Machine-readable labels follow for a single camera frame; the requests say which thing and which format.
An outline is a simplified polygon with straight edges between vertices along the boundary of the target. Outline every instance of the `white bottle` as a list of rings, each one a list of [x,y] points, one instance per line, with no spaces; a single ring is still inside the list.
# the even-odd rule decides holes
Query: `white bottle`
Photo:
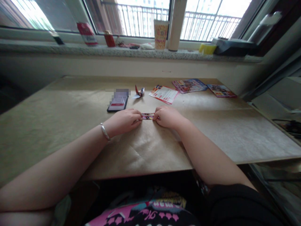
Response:
[[[281,12],[277,11],[273,15],[266,15],[262,21],[260,21],[259,25],[252,33],[251,37],[248,39],[250,42],[254,42],[256,45],[259,45],[262,40],[266,37],[266,35],[270,32],[272,27],[278,23],[281,19]]]

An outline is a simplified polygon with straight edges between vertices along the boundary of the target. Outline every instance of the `hand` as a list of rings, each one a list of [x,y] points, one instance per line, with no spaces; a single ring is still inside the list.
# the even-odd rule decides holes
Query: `hand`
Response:
[[[110,138],[129,132],[142,122],[140,111],[130,108],[116,112],[111,118],[103,123]]]
[[[173,107],[160,106],[156,108],[153,120],[163,127],[177,129],[186,118]]]

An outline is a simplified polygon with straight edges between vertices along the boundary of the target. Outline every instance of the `tall cup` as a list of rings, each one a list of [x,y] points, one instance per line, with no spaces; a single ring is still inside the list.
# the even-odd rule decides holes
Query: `tall cup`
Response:
[[[154,20],[155,28],[155,49],[164,50],[167,38],[169,21]]]

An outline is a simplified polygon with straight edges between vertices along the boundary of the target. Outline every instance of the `window sill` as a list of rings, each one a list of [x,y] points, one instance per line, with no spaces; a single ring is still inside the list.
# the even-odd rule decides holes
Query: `window sill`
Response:
[[[228,57],[216,55],[201,55],[198,51],[178,50],[171,52],[155,50],[132,50],[128,48],[113,47],[105,45],[88,47],[83,44],[65,44],[57,45],[54,42],[39,41],[20,41],[20,40],[0,40],[1,52],[16,53],[45,53],[59,55],[80,55],[80,56],[104,56],[104,57],[139,57],[139,58],[157,58],[172,60],[194,60],[194,61],[218,61],[218,62],[245,62],[260,63],[263,58],[256,56],[246,57]]]

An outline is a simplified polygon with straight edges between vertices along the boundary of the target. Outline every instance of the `sleeve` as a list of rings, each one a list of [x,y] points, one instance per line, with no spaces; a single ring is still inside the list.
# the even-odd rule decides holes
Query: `sleeve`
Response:
[[[283,226],[265,199],[245,185],[215,186],[208,195],[208,204],[212,225]]]

